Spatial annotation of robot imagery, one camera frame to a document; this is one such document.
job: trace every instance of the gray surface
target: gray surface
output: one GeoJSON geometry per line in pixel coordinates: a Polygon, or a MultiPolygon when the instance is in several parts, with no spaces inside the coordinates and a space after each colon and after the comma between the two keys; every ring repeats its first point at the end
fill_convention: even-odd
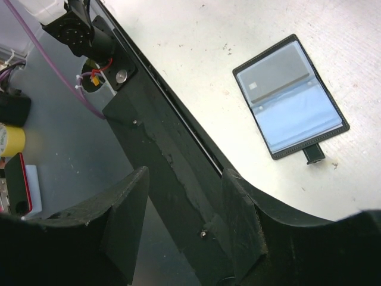
{"type": "MultiPolygon", "coordinates": [[[[40,42],[74,86],[85,59],[46,33],[40,42]]],[[[12,84],[32,99],[24,159],[37,165],[42,217],[105,190],[132,171],[108,123],[81,105],[36,49],[28,55],[25,70],[14,73],[12,84]]],[[[112,95],[103,86],[88,97],[101,109],[112,95]]]]}
{"type": "Polygon", "coordinates": [[[133,286],[200,285],[184,254],[174,244],[151,199],[143,224],[133,286]]]}
{"type": "MultiPolygon", "coordinates": [[[[18,1],[12,1],[12,4],[33,33],[42,31],[37,20],[18,1]]],[[[0,57],[6,57],[7,60],[11,49],[14,49],[16,54],[25,57],[32,42],[2,0],[0,1],[0,27],[0,57]]]]}

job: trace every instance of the white table surface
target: white table surface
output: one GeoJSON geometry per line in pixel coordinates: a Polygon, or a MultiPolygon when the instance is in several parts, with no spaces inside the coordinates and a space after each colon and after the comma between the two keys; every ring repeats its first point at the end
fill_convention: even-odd
{"type": "Polygon", "coordinates": [[[251,184],[337,220],[381,209],[381,1],[104,0],[113,16],[251,184]],[[295,33],[351,130],[271,159],[232,70],[295,33]]]}

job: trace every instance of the white cable tie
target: white cable tie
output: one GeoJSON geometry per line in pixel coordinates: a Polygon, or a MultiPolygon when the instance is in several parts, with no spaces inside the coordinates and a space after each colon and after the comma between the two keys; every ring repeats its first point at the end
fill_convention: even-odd
{"type": "Polygon", "coordinates": [[[6,64],[6,65],[9,65],[10,64],[10,62],[13,60],[13,58],[15,57],[15,51],[14,51],[14,49],[11,49],[11,51],[12,51],[12,55],[11,55],[11,57],[9,58],[9,59],[7,59],[7,61],[5,61],[5,63],[4,64],[6,64]]]}

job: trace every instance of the black strap tab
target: black strap tab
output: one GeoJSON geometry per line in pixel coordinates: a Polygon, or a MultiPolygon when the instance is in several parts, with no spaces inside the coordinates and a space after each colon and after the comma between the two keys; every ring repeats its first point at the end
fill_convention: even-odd
{"type": "Polygon", "coordinates": [[[314,144],[303,149],[304,155],[307,158],[307,165],[314,164],[326,158],[319,144],[314,144]]]}

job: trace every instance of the red wire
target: red wire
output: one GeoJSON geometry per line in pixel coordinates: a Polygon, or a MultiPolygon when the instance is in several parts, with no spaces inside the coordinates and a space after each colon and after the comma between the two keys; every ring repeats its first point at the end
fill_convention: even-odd
{"type": "Polygon", "coordinates": [[[112,64],[113,64],[113,58],[110,58],[110,61],[108,62],[108,65],[107,65],[107,66],[105,66],[105,67],[103,67],[103,68],[101,68],[101,69],[99,69],[99,70],[93,69],[93,70],[91,71],[91,77],[90,77],[90,78],[92,79],[92,78],[94,77],[95,73],[100,73],[100,72],[102,72],[102,71],[108,69],[112,64]]]}

